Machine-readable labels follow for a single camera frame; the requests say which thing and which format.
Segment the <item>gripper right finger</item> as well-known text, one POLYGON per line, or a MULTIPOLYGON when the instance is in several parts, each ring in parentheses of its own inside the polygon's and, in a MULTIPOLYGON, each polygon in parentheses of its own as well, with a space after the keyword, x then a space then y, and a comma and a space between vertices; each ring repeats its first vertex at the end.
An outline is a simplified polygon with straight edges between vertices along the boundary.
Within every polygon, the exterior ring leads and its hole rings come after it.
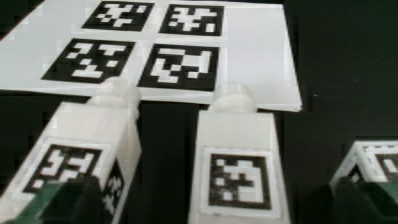
POLYGON ((332 224, 398 224, 398 183, 339 182, 332 224))

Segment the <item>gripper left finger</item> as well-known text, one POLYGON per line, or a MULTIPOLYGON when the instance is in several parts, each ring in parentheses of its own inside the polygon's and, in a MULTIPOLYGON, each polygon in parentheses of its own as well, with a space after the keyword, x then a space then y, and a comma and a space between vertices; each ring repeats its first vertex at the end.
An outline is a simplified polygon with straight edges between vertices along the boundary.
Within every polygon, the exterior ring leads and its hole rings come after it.
POLYGON ((108 224, 99 180, 49 181, 10 224, 108 224))

